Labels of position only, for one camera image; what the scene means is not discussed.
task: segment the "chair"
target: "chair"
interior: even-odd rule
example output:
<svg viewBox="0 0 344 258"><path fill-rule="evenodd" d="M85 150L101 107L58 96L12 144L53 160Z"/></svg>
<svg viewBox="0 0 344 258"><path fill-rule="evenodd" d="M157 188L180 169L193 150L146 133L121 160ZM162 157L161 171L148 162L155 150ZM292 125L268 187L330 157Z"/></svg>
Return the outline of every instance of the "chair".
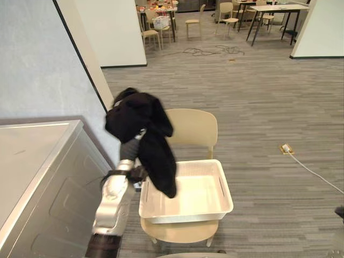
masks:
<svg viewBox="0 0 344 258"><path fill-rule="evenodd" d="M166 114L174 128L173 136L167 139L170 144L206 146L208 158L213 158L218 133L213 114L195 109L169 109ZM157 239L172 243L193 243L207 239L206 246L210 247L218 225L218 220L152 224L141 218L141 227L153 243L157 243Z"/></svg>
<svg viewBox="0 0 344 258"><path fill-rule="evenodd" d="M257 0L256 5L258 5L258 6L259 5L267 5L267 1L265 1L265 0ZM275 18L275 16L273 16L273 15L268 15L268 14L264 14L263 15L263 20L267 20L267 22L268 22L269 33L271 31L271 27L273 26L274 18Z"/></svg>
<svg viewBox="0 0 344 258"><path fill-rule="evenodd" d="M146 10L145 11L146 14L146 18L147 18L147 25L149 28L154 29L154 25L153 25L153 19L155 18L156 12L154 10Z"/></svg>
<svg viewBox="0 0 344 258"><path fill-rule="evenodd" d="M228 19L221 19L222 14L229 13L230 17ZM215 35L217 34L217 29L219 27L220 22L226 23L225 29L228 26L228 24L235 24L236 22L239 21L239 19L232 18L233 16L233 3L220 3L220 14L219 14L219 19L216 25L216 30L215 30Z"/></svg>
<svg viewBox="0 0 344 258"><path fill-rule="evenodd" d="M153 39L154 39L154 48L155 48L155 36L156 36L157 37L157 43L159 44L159 50L161 50L159 33L157 31L155 31L155 30L144 31L143 28L142 28L141 19L140 19L140 17L138 17L138 18L139 18L139 24L140 24L142 40L144 41L144 48L146 48L145 39L149 38L149 37L153 37Z"/></svg>
<svg viewBox="0 0 344 258"><path fill-rule="evenodd" d="M239 3L237 0L232 0L232 4L233 4L233 13L235 14L235 17L240 19L240 14L243 15L243 9L239 11Z"/></svg>
<svg viewBox="0 0 344 258"><path fill-rule="evenodd" d="M186 20L185 24L187 25L187 39L189 39L189 24L199 24L199 35L200 38L202 38L202 25L201 25L201 18L202 18L202 14L205 8L205 4L202 4L202 6L200 7L199 10L199 19L193 19L193 20Z"/></svg>
<svg viewBox="0 0 344 258"><path fill-rule="evenodd" d="M166 110L174 132L169 144L192 144L208 148L208 159L213 158L217 142L217 120L211 113L196 109Z"/></svg>
<svg viewBox="0 0 344 258"><path fill-rule="evenodd" d="M169 31L169 41L171 44L171 30L170 30L170 26L166 26L164 28L154 28L154 19L155 19L155 14L156 12L153 10L147 10L146 12L146 17L147 17L147 24L149 26L149 28L154 29L155 31L158 31L161 37L161 48L163 49L163 38L162 38L162 32L163 31Z"/></svg>

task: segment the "light blue wall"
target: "light blue wall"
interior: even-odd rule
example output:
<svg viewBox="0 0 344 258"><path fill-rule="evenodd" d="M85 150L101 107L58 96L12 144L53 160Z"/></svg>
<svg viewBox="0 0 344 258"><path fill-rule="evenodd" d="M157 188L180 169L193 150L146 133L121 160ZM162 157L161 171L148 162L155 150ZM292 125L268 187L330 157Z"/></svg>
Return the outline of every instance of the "light blue wall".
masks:
<svg viewBox="0 0 344 258"><path fill-rule="evenodd" d="M0 124L82 118L112 163L119 142L52 0L0 1Z"/></svg>

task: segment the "white laundry basket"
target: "white laundry basket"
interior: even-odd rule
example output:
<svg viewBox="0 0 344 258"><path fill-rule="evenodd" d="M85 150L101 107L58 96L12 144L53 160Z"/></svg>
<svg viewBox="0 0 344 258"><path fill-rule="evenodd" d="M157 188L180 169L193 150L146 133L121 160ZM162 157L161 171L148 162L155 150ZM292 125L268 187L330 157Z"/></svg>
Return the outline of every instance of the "white laundry basket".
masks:
<svg viewBox="0 0 344 258"><path fill-rule="evenodd" d="M233 202L218 160L177 162L177 195L170 199L152 181L142 185L139 214L149 222L181 223L222 219Z"/></svg>
<svg viewBox="0 0 344 258"><path fill-rule="evenodd" d="M161 30L169 25L168 16L158 16L153 19L154 28Z"/></svg>

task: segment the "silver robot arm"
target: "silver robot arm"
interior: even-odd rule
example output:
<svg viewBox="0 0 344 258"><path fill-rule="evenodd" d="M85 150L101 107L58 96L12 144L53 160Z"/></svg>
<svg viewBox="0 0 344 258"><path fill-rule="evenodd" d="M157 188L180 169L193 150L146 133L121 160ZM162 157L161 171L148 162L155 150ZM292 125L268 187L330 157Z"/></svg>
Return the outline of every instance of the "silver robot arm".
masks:
<svg viewBox="0 0 344 258"><path fill-rule="evenodd" d="M135 190L130 173L138 156L139 142L146 130L120 147L120 162L116 170L105 177L102 200L96 211L86 257L114 258L119 250L121 236L128 219L130 202Z"/></svg>

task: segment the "black garment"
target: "black garment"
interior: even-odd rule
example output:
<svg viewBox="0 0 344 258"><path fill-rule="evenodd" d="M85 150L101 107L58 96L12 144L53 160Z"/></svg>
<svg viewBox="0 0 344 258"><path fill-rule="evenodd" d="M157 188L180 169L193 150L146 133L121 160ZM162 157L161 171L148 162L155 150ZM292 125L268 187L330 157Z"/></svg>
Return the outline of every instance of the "black garment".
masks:
<svg viewBox="0 0 344 258"><path fill-rule="evenodd" d="M121 143L133 139L141 129L146 133L140 140L138 158L154 186L169 198L176 195L176 161L166 142L173 127L156 97L128 88L115 99L113 109L106 114L105 129Z"/></svg>

